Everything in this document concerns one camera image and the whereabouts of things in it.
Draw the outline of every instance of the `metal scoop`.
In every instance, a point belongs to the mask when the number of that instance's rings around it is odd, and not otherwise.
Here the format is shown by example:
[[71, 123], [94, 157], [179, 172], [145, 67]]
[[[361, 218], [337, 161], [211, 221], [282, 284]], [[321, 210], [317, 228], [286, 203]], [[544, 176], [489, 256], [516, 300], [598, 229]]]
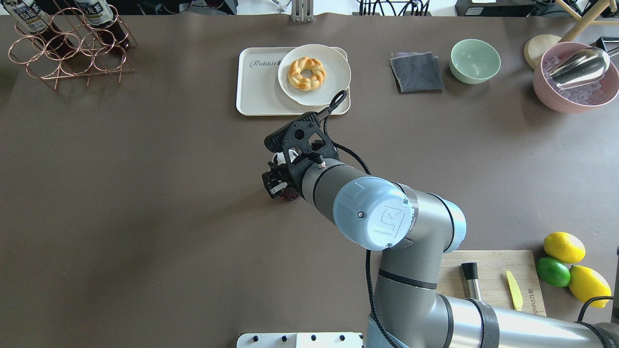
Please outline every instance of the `metal scoop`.
[[564, 63], [548, 71], [559, 89], [570, 89], [590, 84], [603, 78], [610, 67], [610, 56], [601, 48], [584, 48]]

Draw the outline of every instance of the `donut-shaped bread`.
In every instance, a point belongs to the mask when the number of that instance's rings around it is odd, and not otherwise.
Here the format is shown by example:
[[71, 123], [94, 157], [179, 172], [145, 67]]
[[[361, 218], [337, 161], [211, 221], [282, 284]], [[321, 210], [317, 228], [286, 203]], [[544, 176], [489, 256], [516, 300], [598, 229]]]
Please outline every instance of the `donut-shaped bread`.
[[[303, 77], [301, 71], [311, 71], [311, 76]], [[302, 57], [292, 62], [288, 71], [288, 82], [300, 90], [316, 90], [327, 77], [324, 66], [318, 59]]]

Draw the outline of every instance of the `wooden cutting board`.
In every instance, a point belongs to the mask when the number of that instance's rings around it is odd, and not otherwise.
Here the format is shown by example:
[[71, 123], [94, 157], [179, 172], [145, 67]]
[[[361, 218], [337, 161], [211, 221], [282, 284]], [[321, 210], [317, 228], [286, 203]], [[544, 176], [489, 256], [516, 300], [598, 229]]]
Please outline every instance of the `wooden cutting board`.
[[535, 271], [531, 250], [462, 250], [443, 255], [438, 293], [466, 298], [466, 282], [460, 264], [476, 262], [482, 300], [493, 307], [513, 309], [506, 271], [511, 271], [518, 282], [522, 311], [546, 316], [542, 291]]

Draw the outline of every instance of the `green bowl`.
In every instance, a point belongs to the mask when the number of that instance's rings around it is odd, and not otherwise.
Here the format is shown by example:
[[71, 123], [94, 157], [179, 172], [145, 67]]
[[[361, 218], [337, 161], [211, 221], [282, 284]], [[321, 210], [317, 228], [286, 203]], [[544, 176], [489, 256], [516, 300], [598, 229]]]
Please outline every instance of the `green bowl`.
[[465, 84], [486, 82], [501, 68], [501, 58], [487, 42], [468, 38], [451, 49], [449, 68]]

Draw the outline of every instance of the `yellow knife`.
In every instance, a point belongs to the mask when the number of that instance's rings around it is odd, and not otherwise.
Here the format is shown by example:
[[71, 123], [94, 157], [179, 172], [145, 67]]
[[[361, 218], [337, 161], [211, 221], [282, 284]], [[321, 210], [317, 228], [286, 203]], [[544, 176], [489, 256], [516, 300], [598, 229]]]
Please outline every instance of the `yellow knife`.
[[514, 303], [514, 309], [520, 311], [522, 310], [523, 301], [516, 278], [514, 278], [514, 275], [509, 271], [505, 274], [507, 275], [507, 284], [509, 285], [509, 293], [511, 293], [511, 301]]

